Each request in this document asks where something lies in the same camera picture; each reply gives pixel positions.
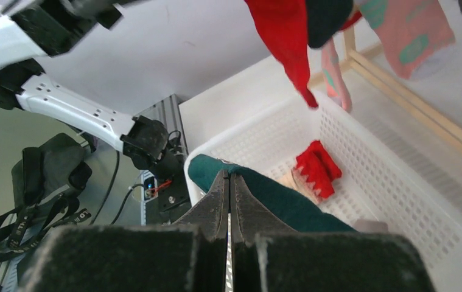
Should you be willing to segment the grey mauve sock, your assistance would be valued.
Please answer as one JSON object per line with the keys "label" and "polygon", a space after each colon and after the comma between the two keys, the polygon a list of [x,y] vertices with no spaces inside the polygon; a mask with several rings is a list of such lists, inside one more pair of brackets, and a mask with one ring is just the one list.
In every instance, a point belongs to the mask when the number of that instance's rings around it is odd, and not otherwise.
{"label": "grey mauve sock", "polygon": [[359,232],[369,234],[389,234],[388,225],[382,221],[360,218],[353,222],[352,227]]}

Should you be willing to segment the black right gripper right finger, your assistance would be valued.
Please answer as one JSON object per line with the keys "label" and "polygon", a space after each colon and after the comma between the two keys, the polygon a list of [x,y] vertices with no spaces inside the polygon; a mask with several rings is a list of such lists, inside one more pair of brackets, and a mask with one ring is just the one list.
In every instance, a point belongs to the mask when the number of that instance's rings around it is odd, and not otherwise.
{"label": "black right gripper right finger", "polygon": [[233,245],[252,246],[257,234],[295,232],[250,192],[242,176],[232,174],[229,186],[230,231]]}

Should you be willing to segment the red and beige sock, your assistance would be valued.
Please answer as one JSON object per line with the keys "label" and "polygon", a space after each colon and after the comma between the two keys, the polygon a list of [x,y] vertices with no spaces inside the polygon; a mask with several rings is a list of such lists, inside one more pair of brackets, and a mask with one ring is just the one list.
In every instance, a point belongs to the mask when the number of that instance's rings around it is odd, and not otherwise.
{"label": "red and beige sock", "polygon": [[342,175],[342,170],[321,141],[315,140],[296,157],[296,165],[277,182],[320,204],[335,193],[333,182]]}

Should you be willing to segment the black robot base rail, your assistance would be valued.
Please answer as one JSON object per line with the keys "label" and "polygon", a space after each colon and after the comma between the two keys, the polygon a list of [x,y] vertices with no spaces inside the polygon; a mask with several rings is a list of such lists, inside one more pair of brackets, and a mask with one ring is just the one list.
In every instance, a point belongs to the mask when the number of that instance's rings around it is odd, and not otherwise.
{"label": "black robot base rail", "polygon": [[[150,108],[141,112],[152,120],[158,120],[169,133],[170,145],[181,164],[187,158],[188,149],[184,135],[183,122],[180,113],[181,99],[172,94]],[[191,202],[183,172],[180,178],[160,188],[157,181],[148,171],[142,171],[139,182],[146,185],[141,191],[141,224],[171,224],[183,216],[190,208]]]}

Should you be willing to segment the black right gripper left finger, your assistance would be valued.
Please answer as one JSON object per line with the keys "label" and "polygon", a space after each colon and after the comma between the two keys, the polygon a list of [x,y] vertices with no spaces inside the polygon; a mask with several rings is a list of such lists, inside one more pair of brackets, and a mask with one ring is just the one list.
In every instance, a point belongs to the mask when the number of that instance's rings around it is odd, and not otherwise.
{"label": "black right gripper left finger", "polygon": [[229,174],[221,170],[215,177],[209,192],[174,225],[196,229],[209,242],[228,237]]}

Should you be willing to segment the dark teal sock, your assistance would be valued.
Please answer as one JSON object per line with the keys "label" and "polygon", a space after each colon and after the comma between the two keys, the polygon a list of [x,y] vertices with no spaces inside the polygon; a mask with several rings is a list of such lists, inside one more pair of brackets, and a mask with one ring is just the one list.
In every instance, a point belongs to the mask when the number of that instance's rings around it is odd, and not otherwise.
{"label": "dark teal sock", "polygon": [[302,194],[247,167],[228,163],[208,155],[197,155],[187,169],[189,178],[208,192],[217,174],[226,170],[240,175],[251,194],[271,213],[298,232],[354,232],[337,217],[323,212]]}

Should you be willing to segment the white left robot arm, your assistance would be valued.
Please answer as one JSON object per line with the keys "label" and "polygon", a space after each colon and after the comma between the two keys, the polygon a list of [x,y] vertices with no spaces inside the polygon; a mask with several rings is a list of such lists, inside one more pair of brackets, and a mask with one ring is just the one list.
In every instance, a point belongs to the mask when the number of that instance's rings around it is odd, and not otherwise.
{"label": "white left robot arm", "polygon": [[165,126],[102,106],[53,82],[37,62],[70,52],[100,25],[112,28],[126,1],[32,1],[0,7],[0,108],[57,119],[131,158],[140,170],[163,177],[180,166]]}

